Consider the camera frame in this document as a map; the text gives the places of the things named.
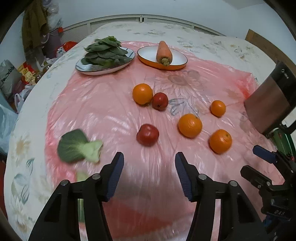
orange bowl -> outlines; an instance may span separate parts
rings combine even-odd
[[[138,49],[139,60],[145,65],[161,70],[178,70],[186,66],[187,57],[175,49],[170,49],[173,54],[173,61],[169,66],[158,63],[156,61],[157,49],[158,46],[145,46]]]

white plate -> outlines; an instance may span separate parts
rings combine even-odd
[[[97,65],[92,65],[92,64],[88,64],[88,65],[84,65],[82,64],[81,60],[84,58],[82,57],[81,59],[79,59],[79,61],[76,63],[75,68],[81,72],[82,74],[86,74],[86,75],[103,75],[103,74],[110,74],[113,72],[116,72],[120,69],[123,69],[124,67],[128,66],[131,61],[135,58],[135,52],[129,48],[124,48],[124,47],[120,47],[124,50],[126,50],[128,53],[126,54],[127,57],[131,58],[131,60],[123,65],[120,66],[116,66],[113,68],[108,68],[108,69],[99,69],[99,67]]]

screw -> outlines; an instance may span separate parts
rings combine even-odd
[[[233,186],[233,187],[236,187],[237,186],[237,182],[236,181],[230,181],[230,185]]]
[[[68,182],[69,182],[68,180],[63,180],[63,181],[60,182],[60,184],[61,184],[62,186],[65,186],[65,185],[68,184]]]
[[[98,180],[98,179],[100,179],[100,178],[101,178],[101,175],[98,174],[98,173],[93,174],[93,176],[92,176],[92,179],[94,179],[94,180]]]
[[[199,174],[198,178],[201,179],[201,180],[206,180],[207,176],[205,174]]]

orange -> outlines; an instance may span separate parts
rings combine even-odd
[[[222,101],[215,100],[211,104],[211,112],[213,115],[217,117],[221,117],[224,115],[225,111],[226,111],[226,106]]]
[[[195,138],[202,130],[202,122],[197,116],[186,114],[180,118],[178,128],[184,136]]]
[[[153,91],[147,84],[138,84],[133,89],[133,100],[141,105],[150,103],[153,98]]]
[[[211,135],[209,144],[214,152],[222,154],[231,147],[232,138],[227,131],[220,129]]]

apple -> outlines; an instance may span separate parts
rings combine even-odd
[[[152,107],[156,110],[163,111],[168,106],[168,97],[166,94],[159,92],[152,98]]]
[[[150,124],[143,124],[138,133],[137,133],[137,141],[143,146],[153,146],[159,137],[158,129]]]

